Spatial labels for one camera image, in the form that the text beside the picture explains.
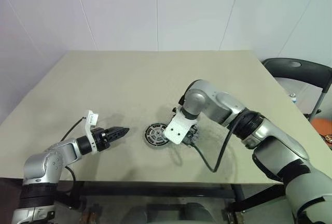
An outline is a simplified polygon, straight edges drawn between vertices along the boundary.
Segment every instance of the black cable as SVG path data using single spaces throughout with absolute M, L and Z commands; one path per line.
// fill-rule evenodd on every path
M 69 168 L 68 166 L 65 166 L 65 168 L 71 173 L 71 175 L 72 175 L 72 177 L 73 177 L 73 185 L 72 185 L 71 188 L 68 189 L 68 190 L 63 190 L 63 191 L 58 190 L 58 191 L 59 191 L 59 192 L 62 192 L 62 193 L 69 193 L 69 192 L 71 192 L 71 191 L 73 190 L 74 185 L 76 184 L 76 176 L 75 176 L 74 171 L 73 171 L 71 168 Z
M 234 120 L 234 122 L 232 123 L 232 126 L 231 128 L 229 129 L 229 132 L 224 140 L 224 143 L 222 145 L 222 148 L 220 149 L 220 152 L 219 152 L 219 156 L 218 156 L 218 159 L 217 159 L 217 162 L 216 162 L 216 165 L 214 166 L 214 168 L 212 168 L 208 161 L 206 160 L 205 156 L 203 155 L 203 153 L 200 151 L 200 149 L 195 145 L 195 144 L 191 144 L 191 146 L 193 148 L 195 148 L 195 150 L 198 152 L 198 154 L 201 156 L 201 158 L 203 159 L 205 165 L 209 168 L 209 170 L 213 173 L 217 172 L 218 171 L 218 168 L 220 166 L 220 162 L 222 161 L 222 158 L 223 158 L 223 155 L 224 155 L 224 152 L 225 152 L 225 149 L 226 149 L 226 146 L 229 142 L 229 139 L 231 137 L 231 135 L 233 134 L 235 128 L 237 127 L 237 125 L 239 124 L 239 122 L 243 119 L 243 117 L 245 117 L 246 115 L 248 114 L 252 114 L 252 113 L 255 113 L 257 114 L 257 112 L 255 111 L 243 111 L 242 113 L 240 113 L 238 115 L 238 117 Z
M 85 119 L 85 117 L 82 117 L 82 118 L 80 118 L 67 132 L 66 132 L 66 134 L 62 137 L 62 139 L 60 140 L 60 142 L 61 141 L 64 141 L 65 140 L 65 138 L 68 136 L 68 134 L 70 134 L 71 133 L 71 131 L 75 128 L 75 127 L 77 127 L 77 125 L 78 124 L 80 124 L 81 123 L 81 121 L 83 120 L 83 119 Z M 69 192 L 71 192 L 72 190 L 73 190 L 73 188 L 74 188 L 74 185 L 75 185 L 75 183 L 76 183 L 76 176 L 75 176 L 75 173 L 74 173 L 74 171 L 71 169 L 71 168 L 69 168 L 68 166 L 65 166 L 65 169 L 67 169 L 70 173 L 71 173 L 71 175 L 72 175 L 72 178 L 73 178 L 73 185 L 72 185 L 72 187 L 69 189 L 69 190 L 64 190 L 64 191 L 59 191 L 59 192 L 62 192 L 62 193 L 69 193 Z
M 62 137 L 62 139 L 60 140 L 60 141 L 64 141 L 64 139 L 68 136 L 68 134 L 70 134 L 71 133 L 71 131 L 78 125 L 78 124 L 80 124 L 81 123 L 81 121 L 83 120 L 83 119 L 85 119 L 85 117 L 82 117 L 82 118 L 80 118 L 68 131 L 67 131 L 67 133 Z

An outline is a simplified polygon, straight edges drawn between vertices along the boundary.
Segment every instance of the white wall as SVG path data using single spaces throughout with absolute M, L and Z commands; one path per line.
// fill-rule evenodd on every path
M 331 66 L 331 33 L 331 0 L 0 0 L 0 123 L 67 50 L 253 49 Z M 308 87 L 287 85 L 309 107 Z

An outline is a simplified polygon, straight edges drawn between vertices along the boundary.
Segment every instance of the metal table frame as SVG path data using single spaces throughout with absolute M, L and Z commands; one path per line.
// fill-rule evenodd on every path
M 0 178 L 2 181 L 21 188 L 22 179 Z M 68 181 L 60 181 L 59 186 L 68 186 Z M 88 195 L 144 195 L 150 197 L 209 197 L 235 200 L 225 209 L 231 224 L 243 223 L 241 213 L 252 207 L 285 196 L 283 185 L 273 185 L 249 198 L 245 198 L 241 185 L 187 184 L 187 183 L 145 183 L 76 181 L 70 193 L 57 192 L 56 201 L 69 209 L 84 210 Z

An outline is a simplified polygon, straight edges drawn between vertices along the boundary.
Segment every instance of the wall panel seam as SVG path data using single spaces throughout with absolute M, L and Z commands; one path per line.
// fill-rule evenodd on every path
M 279 56 L 280 56 L 281 52 L 283 51 L 283 49 L 285 48 L 285 46 L 286 46 L 286 44 L 288 43 L 289 39 L 291 38 L 293 32 L 295 31 L 297 25 L 300 23 L 301 19 L 302 19 L 303 16 L 305 15 L 305 13 L 306 13 L 307 9 L 309 8 L 309 5 L 310 5 L 311 2 L 312 2 L 312 0 L 309 0 L 309 1 L 308 1 L 307 5 L 306 5 L 306 7 L 305 7 L 305 9 L 304 9 L 304 11 L 303 11 L 302 14 L 300 15 L 300 18 L 299 18 L 299 19 L 297 20 L 297 22 L 295 23 L 294 27 L 292 28 L 290 34 L 288 35 L 288 37 L 287 37 L 287 39 L 286 39 L 284 45 L 281 47 L 281 49 L 280 49 L 280 51 L 279 51 L 279 53 L 278 53 L 278 55 L 277 55 L 276 57 L 279 57 Z
M 37 51 L 37 53 L 41 56 L 41 60 L 43 61 L 44 65 L 47 65 L 47 64 L 46 64 L 46 57 L 45 57 L 44 53 L 43 53 L 40 49 L 38 49 L 38 47 L 36 46 L 36 44 L 35 44 L 35 42 L 33 41 L 31 35 L 29 34 L 29 32 L 28 32 L 27 29 L 25 28 L 23 22 L 21 21 L 19 15 L 17 14 L 17 12 L 16 12 L 14 6 L 12 5 L 12 3 L 11 3 L 9 0 L 6 0 L 6 1 L 8 2 L 8 4 L 9 4 L 11 10 L 13 11 L 15 17 L 16 17 L 17 20 L 19 21 L 21 27 L 24 29 L 24 31 L 25 31 L 25 33 L 26 33 L 28 39 L 30 40 L 32 46 L 35 48 L 35 50 Z
M 81 4 L 81 8 L 82 8 L 82 11 L 83 11 L 83 14 L 84 14 L 84 17 L 85 17 L 85 21 L 86 21 L 86 23 L 87 23 L 87 25 L 88 25 L 88 29 L 89 29 L 89 32 L 90 32 L 91 38 L 92 38 L 92 40 L 93 40 L 94 47 L 95 47 L 96 50 L 99 50 L 99 49 L 98 49 L 98 46 L 97 46 L 97 43 L 96 43 L 96 41 L 95 41 L 95 39 L 94 39 L 94 36 L 93 36 L 92 30 L 91 30 L 90 22 L 89 22 L 89 19 L 88 19 L 88 17 L 87 17 L 87 14 L 86 14 L 86 11 L 85 11 L 85 8 L 84 8 L 83 1 L 82 1 L 82 0 L 79 0 L 79 2 L 80 2 L 80 4 Z
M 158 0 L 156 0 L 156 34 L 157 34 L 157 51 L 159 51 L 159 33 L 158 33 Z
M 222 44 L 223 44 L 225 36 L 226 36 L 228 24 L 229 24 L 230 19 L 232 17 L 233 8 L 234 8 L 235 3 L 236 3 L 236 0 L 233 0 L 232 8 L 230 9 L 230 12 L 229 12 L 229 16 L 228 16 L 227 24 L 226 24 L 226 27 L 225 27 L 225 30 L 224 30 L 224 34 L 223 34 L 222 40 L 221 40 L 220 45 L 219 45 L 219 50 L 222 48 Z

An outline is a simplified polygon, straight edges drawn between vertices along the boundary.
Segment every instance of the white bracket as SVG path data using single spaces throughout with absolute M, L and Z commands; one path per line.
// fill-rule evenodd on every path
M 176 109 L 176 114 L 168 124 L 162 135 L 175 144 L 182 142 L 190 128 L 197 123 L 197 119 L 187 119 L 179 108 Z
M 85 134 L 86 134 L 86 136 L 89 140 L 89 143 L 91 145 L 91 149 L 92 149 L 91 153 L 92 154 L 97 153 L 97 146 L 95 145 L 95 142 L 94 142 L 94 139 L 92 137 L 90 129 L 91 129 L 91 127 L 95 127 L 95 125 L 97 124 L 98 116 L 99 116 L 99 114 L 95 114 L 93 111 L 88 110 L 85 125 L 84 125 Z

